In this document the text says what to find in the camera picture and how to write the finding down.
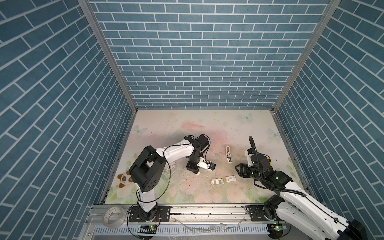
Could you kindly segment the white staple box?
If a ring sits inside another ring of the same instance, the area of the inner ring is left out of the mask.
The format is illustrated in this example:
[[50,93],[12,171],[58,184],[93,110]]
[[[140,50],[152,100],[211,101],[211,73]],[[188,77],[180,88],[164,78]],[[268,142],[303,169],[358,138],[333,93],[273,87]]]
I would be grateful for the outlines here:
[[225,180],[227,183],[234,183],[237,181],[236,176],[234,175],[225,177]]

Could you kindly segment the pink stapler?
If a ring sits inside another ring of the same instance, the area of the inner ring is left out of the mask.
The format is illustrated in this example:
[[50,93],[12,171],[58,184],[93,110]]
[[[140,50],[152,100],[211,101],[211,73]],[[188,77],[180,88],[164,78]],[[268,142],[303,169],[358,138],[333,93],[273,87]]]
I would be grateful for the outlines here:
[[227,161],[228,163],[232,163],[232,157],[231,157],[231,148],[230,146],[226,146],[226,158],[227,158]]

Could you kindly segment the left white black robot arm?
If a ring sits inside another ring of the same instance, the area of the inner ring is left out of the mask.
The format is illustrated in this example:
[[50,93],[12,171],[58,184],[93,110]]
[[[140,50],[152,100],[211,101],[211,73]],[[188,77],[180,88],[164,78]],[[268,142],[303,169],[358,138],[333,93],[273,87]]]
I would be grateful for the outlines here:
[[211,146],[207,135],[194,137],[185,136],[179,143],[164,148],[147,146],[129,169],[129,175],[138,188],[138,207],[146,216],[152,218],[157,212],[157,200],[154,188],[166,166],[182,158],[188,159],[186,169],[194,174],[199,174],[200,169],[213,171],[216,165],[206,159],[206,153]]

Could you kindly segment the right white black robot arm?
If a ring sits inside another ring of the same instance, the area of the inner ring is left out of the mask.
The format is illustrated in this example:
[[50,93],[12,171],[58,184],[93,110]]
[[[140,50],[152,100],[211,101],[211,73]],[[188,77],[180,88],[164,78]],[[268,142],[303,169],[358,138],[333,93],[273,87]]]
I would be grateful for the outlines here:
[[313,240],[366,240],[365,226],[349,221],[305,192],[282,171],[274,170],[269,158],[258,152],[253,137],[246,151],[247,163],[235,167],[242,178],[253,179],[258,188],[274,192],[263,207],[270,221],[285,221]]

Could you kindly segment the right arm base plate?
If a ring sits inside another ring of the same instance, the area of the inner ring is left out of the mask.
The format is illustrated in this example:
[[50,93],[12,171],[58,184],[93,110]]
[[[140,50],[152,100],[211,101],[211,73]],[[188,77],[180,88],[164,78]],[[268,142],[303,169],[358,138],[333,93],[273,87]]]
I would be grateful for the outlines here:
[[278,222],[282,221],[277,215],[277,207],[271,205],[247,205],[245,211],[252,222]]

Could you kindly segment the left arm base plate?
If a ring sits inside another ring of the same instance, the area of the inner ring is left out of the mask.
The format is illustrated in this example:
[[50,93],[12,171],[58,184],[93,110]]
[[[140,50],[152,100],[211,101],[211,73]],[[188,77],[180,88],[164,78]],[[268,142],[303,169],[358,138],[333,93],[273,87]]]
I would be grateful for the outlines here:
[[155,218],[160,223],[169,222],[171,215],[171,206],[155,206],[149,212],[145,212],[140,206],[133,205],[130,208],[129,222],[130,223],[144,223],[153,222]]

